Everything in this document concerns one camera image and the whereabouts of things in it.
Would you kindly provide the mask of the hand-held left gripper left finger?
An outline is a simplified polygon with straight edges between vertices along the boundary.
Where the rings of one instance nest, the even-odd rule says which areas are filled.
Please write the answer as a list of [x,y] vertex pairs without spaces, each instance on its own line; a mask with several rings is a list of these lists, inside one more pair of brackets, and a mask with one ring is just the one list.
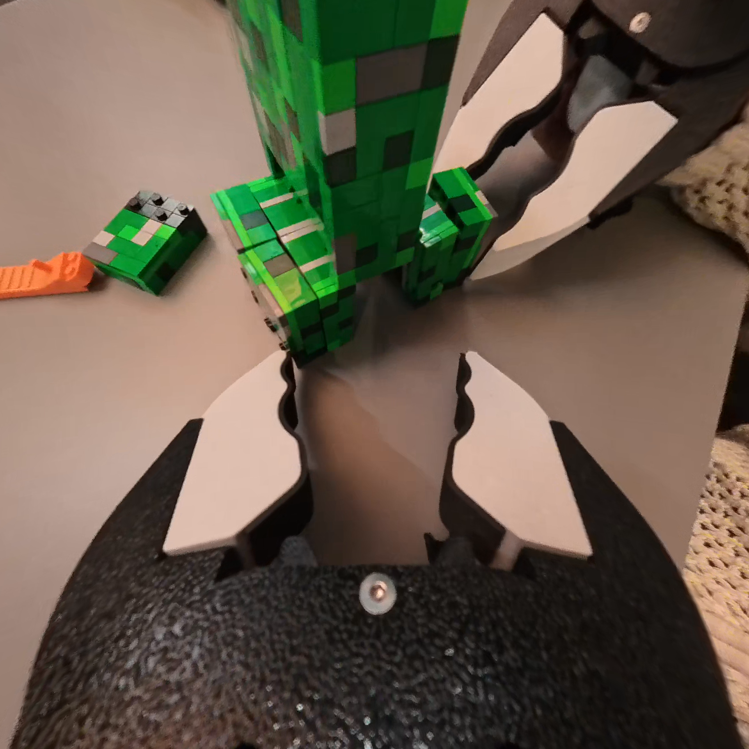
[[302,533],[313,499],[295,390],[291,355],[272,353],[205,410],[166,556],[233,549],[246,567],[269,566]]

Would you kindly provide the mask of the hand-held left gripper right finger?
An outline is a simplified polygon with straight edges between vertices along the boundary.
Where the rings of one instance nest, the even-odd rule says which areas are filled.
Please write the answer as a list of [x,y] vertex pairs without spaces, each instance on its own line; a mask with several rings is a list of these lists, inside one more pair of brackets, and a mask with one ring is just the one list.
[[475,351],[461,353],[455,436],[439,514],[482,565],[509,572],[525,550],[593,555],[547,413]]

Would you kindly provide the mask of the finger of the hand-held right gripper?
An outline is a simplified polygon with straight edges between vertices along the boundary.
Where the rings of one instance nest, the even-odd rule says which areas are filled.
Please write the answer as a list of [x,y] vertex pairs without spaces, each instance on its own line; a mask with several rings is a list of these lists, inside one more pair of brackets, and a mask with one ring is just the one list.
[[466,87],[433,172],[485,174],[544,114],[563,77],[565,32],[552,12],[506,12]]
[[520,219],[494,241],[470,279],[506,272],[585,226],[596,207],[677,122],[649,100],[596,112],[576,137],[557,180],[529,200]]

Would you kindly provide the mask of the green lego foot block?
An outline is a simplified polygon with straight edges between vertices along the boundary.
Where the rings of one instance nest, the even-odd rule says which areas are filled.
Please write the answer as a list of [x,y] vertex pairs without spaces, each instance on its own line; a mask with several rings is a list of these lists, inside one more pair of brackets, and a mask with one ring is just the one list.
[[497,211],[463,167],[434,173],[428,194],[457,229],[441,279],[444,289],[454,288],[462,285],[482,256]]
[[140,190],[82,255],[101,273],[159,296],[207,236],[194,206]]

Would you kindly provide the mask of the green lego creeper figure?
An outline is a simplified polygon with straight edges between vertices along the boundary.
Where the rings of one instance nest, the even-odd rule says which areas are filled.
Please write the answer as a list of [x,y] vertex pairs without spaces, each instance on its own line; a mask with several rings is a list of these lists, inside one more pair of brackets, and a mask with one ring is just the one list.
[[298,367],[353,338],[357,286],[444,288],[428,184],[467,2],[225,2],[270,174],[211,195]]

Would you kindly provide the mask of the orange lego brick separator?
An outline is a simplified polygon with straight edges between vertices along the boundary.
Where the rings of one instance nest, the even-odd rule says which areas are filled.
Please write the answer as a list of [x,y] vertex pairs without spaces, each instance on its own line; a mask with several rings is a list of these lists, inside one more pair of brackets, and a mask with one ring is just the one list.
[[87,292],[96,267],[80,252],[61,252],[48,261],[1,268],[1,299]]

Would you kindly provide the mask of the person's cream knit sweater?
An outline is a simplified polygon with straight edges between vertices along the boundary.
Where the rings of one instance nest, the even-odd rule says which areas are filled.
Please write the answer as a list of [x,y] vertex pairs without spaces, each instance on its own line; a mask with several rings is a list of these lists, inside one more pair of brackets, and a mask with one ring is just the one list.
[[748,424],[713,441],[682,576],[706,623],[747,747]]

